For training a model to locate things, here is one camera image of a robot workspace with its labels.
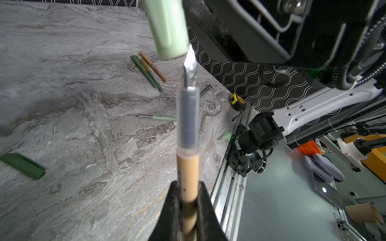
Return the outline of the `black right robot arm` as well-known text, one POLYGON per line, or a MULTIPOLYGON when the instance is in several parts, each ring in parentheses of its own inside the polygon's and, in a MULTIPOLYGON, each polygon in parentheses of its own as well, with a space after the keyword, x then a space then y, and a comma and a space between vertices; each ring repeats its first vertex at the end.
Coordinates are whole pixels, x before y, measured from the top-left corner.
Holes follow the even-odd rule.
POLYGON ((231 160, 242 175, 247 157, 269 157, 278 142, 303 124, 354 104, 359 81, 349 73, 359 51, 386 19, 378 1, 183 1, 187 21, 210 56, 284 72, 285 67, 322 71, 326 87, 302 102, 259 113, 249 130, 232 138, 231 160))

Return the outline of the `tan pen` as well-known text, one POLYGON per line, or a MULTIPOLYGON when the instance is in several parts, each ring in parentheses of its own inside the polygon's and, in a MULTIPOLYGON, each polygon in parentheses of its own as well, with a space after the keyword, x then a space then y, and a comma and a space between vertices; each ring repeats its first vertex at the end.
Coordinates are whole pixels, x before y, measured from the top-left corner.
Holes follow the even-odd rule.
POLYGON ((177 169, 180 186, 182 241, 197 239, 197 197, 199 183, 200 90, 196 86, 198 63, 190 46, 187 52, 181 88, 177 93, 178 147, 177 169))
POLYGON ((161 73, 161 71, 156 67, 156 65, 150 60, 150 58, 144 53, 140 52, 141 57, 145 60, 145 62, 155 71, 155 73, 160 77, 160 79, 168 83, 166 77, 161 73))

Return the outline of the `light green pen cap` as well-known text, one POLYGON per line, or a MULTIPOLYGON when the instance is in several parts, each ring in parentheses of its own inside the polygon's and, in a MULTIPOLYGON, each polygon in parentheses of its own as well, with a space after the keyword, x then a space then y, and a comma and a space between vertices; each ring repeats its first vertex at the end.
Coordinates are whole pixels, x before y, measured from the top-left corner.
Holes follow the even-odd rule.
POLYGON ((189 36, 183 2, 180 0, 144 1, 152 36, 161 60, 187 54, 189 36))

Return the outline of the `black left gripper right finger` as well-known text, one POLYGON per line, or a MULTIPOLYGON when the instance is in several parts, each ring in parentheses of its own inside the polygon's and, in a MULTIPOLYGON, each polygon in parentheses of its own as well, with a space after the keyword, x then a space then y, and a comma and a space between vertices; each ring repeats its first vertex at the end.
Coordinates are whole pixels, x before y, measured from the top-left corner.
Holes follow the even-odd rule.
POLYGON ((198 241, 228 241, 224 234, 204 182, 199 182, 196 223, 198 241))

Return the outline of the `dark green pen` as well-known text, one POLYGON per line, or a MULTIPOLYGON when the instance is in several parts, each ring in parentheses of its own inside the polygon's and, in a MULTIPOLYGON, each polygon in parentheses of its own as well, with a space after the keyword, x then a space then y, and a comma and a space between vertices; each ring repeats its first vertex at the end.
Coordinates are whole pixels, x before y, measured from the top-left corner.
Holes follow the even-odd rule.
POLYGON ((145 76, 145 78, 150 82, 150 84, 154 87, 154 88, 157 88, 157 85, 155 83, 155 81, 150 77, 150 75, 147 73, 145 67, 143 66, 143 64, 141 63, 141 61, 139 60, 139 58, 136 56, 136 55, 132 55, 131 56, 131 59, 133 60, 133 62, 135 63, 135 65, 138 67, 138 69, 142 72, 142 74, 145 76))

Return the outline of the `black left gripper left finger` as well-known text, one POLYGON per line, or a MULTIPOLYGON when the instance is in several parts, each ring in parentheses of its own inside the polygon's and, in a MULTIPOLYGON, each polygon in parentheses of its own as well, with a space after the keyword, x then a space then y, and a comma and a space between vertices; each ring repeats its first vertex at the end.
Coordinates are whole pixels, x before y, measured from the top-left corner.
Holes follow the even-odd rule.
POLYGON ((180 239, 180 186, 177 181, 173 181, 170 184, 157 224, 148 240, 179 241, 180 239))

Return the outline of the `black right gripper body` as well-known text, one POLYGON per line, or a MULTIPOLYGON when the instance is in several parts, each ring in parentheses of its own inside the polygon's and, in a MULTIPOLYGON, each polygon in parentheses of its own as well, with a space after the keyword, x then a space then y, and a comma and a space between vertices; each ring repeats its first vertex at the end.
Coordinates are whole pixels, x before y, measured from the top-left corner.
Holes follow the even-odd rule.
POLYGON ((335 68, 351 62, 379 1, 183 1, 200 51, 227 62, 335 68))

